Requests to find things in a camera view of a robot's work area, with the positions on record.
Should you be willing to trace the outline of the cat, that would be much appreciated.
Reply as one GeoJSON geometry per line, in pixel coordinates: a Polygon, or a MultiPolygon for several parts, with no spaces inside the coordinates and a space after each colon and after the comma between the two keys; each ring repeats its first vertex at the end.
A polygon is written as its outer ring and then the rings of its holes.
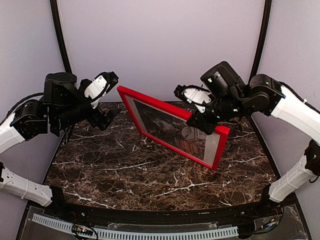
{"type": "Polygon", "coordinates": [[[151,136],[204,160],[206,135],[186,121],[152,106],[133,100],[142,126],[151,136]]]}

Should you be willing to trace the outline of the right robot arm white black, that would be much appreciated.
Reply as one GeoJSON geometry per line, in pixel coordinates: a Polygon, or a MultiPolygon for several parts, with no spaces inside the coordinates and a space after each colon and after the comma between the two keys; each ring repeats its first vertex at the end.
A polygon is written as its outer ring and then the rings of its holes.
{"type": "Polygon", "coordinates": [[[284,82],[265,74],[253,77],[249,84],[241,78],[227,82],[221,74],[208,78],[206,88],[188,85],[182,96],[196,110],[187,124],[212,134],[221,122],[260,112],[281,120],[310,137],[302,157],[280,179],[267,188],[267,197],[255,205],[255,213],[266,217],[304,183],[320,177],[320,113],[311,107],[284,82]]]}

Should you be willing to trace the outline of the red wooden picture frame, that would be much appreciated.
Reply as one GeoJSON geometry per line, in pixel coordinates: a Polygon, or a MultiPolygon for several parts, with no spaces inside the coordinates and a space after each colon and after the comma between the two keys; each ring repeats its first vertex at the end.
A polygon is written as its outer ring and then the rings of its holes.
{"type": "Polygon", "coordinates": [[[151,138],[152,140],[164,145],[165,147],[191,160],[194,160],[195,162],[211,169],[212,171],[217,170],[221,157],[223,155],[223,151],[227,143],[228,135],[230,132],[229,127],[219,125],[215,128],[214,132],[210,135],[207,135],[201,131],[206,135],[206,140],[205,140],[205,149],[204,149],[204,160],[200,160],[148,134],[142,125],[142,121],[139,119],[140,116],[139,116],[139,113],[137,112],[137,109],[133,100],[137,100],[148,106],[151,106],[160,111],[173,115],[179,119],[186,121],[186,123],[188,118],[192,115],[191,112],[185,109],[182,109],[178,106],[172,105],[170,103],[167,103],[167,102],[158,100],[156,98],[153,98],[151,96],[145,95],[143,93],[137,92],[135,90],[129,89],[124,86],[119,86],[117,88],[117,91],[126,109],[128,110],[133,122],[135,123],[135,126],[137,127],[137,129],[140,131],[141,134],[145,135],[148,138],[151,138]]]}

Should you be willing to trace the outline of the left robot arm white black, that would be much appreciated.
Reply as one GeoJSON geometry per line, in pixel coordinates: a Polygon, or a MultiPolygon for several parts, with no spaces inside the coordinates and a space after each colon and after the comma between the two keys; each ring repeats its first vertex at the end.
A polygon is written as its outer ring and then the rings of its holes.
{"type": "Polygon", "coordinates": [[[83,79],[79,87],[76,86],[77,77],[72,73],[49,73],[43,92],[20,100],[1,121],[1,153],[47,133],[59,137],[64,131],[68,141],[74,126],[82,121],[101,131],[106,130],[120,110],[104,112],[99,102],[118,82],[113,71],[102,72],[93,80],[83,79]]]}

